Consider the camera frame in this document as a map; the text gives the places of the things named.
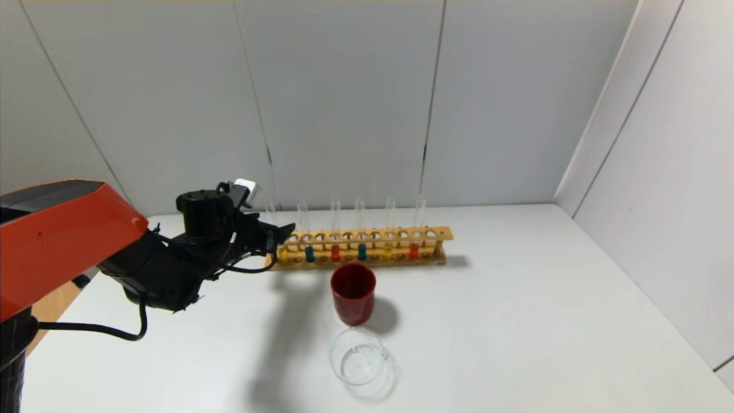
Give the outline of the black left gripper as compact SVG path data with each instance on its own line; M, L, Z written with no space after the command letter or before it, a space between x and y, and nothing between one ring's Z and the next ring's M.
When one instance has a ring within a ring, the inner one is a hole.
M266 256L275 249L275 238L277 244L284 244L295 228L295 223L276 227L262 222L259 213L239 213L236 215L236 248L244 254Z

